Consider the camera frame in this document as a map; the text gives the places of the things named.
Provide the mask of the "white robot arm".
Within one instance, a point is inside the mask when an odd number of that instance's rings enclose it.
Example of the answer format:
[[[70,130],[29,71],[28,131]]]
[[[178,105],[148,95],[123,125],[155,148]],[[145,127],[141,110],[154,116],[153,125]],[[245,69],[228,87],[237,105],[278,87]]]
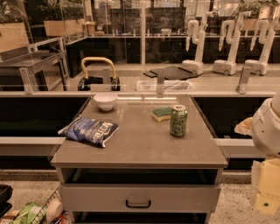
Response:
[[[275,214],[280,208],[280,93],[266,99],[252,117],[234,128],[252,137],[254,146],[265,154],[251,168],[250,204],[261,214]]]

